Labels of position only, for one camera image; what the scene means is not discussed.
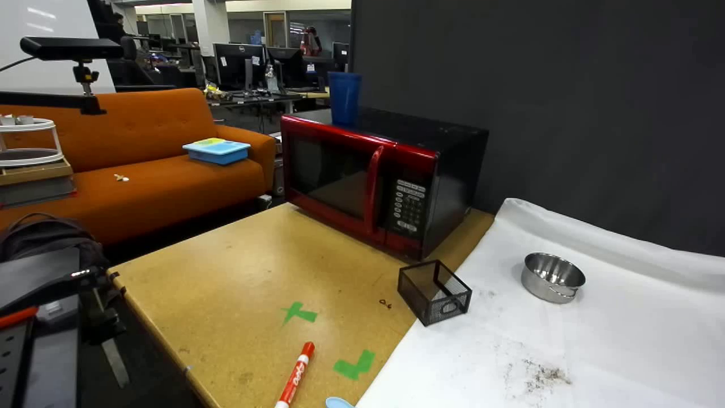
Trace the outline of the red marker pen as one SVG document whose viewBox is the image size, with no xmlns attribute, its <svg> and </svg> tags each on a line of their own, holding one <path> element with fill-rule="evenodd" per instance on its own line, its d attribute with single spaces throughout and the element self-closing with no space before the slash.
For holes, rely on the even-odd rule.
<svg viewBox="0 0 725 408">
<path fill-rule="evenodd" d="M 315 355 L 315 342 L 304 342 L 304 347 L 302 347 L 302 351 L 298 351 L 298 355 L 295 361 L 292 371 L 286 378 L 286 386 L 282 386 L 281 395 L 275 401 L 275 408 L 292 408 L 292 401 L 295 401 L 295 397 L 298 393 L 298 386 L 304 380 L 304 375 L 306 375 L 313 355 Z"/>
</svg>

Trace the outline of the orange sofa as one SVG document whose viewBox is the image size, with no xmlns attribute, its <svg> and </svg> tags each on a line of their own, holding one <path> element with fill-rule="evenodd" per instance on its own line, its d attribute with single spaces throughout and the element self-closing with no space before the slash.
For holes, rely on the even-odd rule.
<svg viewBox="0 0 725 408">
<path fill-rule="evenodd" d="M 29 214 L 66 218 L 116 244 L 246 205 L 271 191 L 275 140 L 217 124 L 200 88 L 130 91 L 98 97 L 101 113 L 4 105 L 4 113 L 49 119 L 72 165 L 66 197 L 0 207 L 8 230 Z M 231 165 L 192 162 L 184 148 L 201 139 L 250 146 Z"/>
</svg>

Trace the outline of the red and black microwave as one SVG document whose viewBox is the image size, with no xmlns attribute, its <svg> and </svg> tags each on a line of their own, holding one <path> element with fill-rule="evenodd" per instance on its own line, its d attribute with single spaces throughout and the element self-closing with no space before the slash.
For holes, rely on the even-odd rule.
<svg viewBox="0 0 725 408">
<path fill-rule="evenodd" d="M 489 132 L 363 109 L 281 119 L 286 199 L 357 240 L 406 259 L 431 255 L 474 205 Z"/>
</svg>

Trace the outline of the stack of books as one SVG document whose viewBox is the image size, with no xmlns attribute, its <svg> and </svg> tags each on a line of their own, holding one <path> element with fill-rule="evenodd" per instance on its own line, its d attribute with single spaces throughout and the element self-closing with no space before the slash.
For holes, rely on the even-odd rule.
<svg viewBox="0 0 725 408">
<path fill-rule="evenodd" d="M 49 119 L 0 116 L 0 205 L 19 207 L 75 191 L 57 124 Z"/>
</svg>

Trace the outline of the light blue book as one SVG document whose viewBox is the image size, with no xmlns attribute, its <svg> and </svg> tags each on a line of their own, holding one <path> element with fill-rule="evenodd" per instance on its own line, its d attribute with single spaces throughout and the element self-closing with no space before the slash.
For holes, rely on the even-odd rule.
<svg viewBox="0 0 725 408">
<path fill-rule="evenodd" d="M 245 162 L 250 156 L 251 146 L 239 140 L 226 140 L 226 139 L 201 139 L 194 142 L 185 142 L 184 153 L 204 164 L 215 165 L 231 165 L 238 162 Z"/>
</svg>

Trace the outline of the black mesh box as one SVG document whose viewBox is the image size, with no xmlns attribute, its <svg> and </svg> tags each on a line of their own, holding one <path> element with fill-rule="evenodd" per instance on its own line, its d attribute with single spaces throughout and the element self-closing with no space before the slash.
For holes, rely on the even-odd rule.
<svg viewBox="0 0 725 408">
<path fill-rule="evenodd" d="M 396 290 L 423 326 L 465 315 L 472 303 L 472 289 L 441 260 L 401 267 Z"/>
</svg>

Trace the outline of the black backdrop curtain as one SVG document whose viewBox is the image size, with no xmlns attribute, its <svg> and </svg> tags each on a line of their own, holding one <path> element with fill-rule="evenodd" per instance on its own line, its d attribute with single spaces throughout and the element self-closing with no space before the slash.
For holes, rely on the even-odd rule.
<svg viewBox="0 0 725 408">
<path fill-rule="evenodd" d="M 476 201 L 725 255 L 725 0 L 350 0 L 366 107 L 489 133 Z"/>
</svg>

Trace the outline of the small steel bowl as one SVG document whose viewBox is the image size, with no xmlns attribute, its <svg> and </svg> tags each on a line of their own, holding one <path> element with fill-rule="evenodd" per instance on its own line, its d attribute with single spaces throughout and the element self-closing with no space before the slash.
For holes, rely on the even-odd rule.
<svg viewBox="0 0 725 408">
<path fill-rule="evenodd" d="M 523 259 L 520 285 L 542 302 L 568 303 L 584 284 L 584 273 L 566 259 L 544 251 Z"/>
</svg>

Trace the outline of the blue plastic cup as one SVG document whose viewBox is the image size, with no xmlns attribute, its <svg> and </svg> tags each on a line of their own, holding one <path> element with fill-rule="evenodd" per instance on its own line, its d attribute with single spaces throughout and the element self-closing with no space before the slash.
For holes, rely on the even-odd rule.
<svg viewBox="0 0 725 408">
<path fill-rule="evenodd" d="M 357 119 L 361 78 L 355 73 L 331 73 L 331 116 L 339 126 L 350 126 Z"/>
</svg>

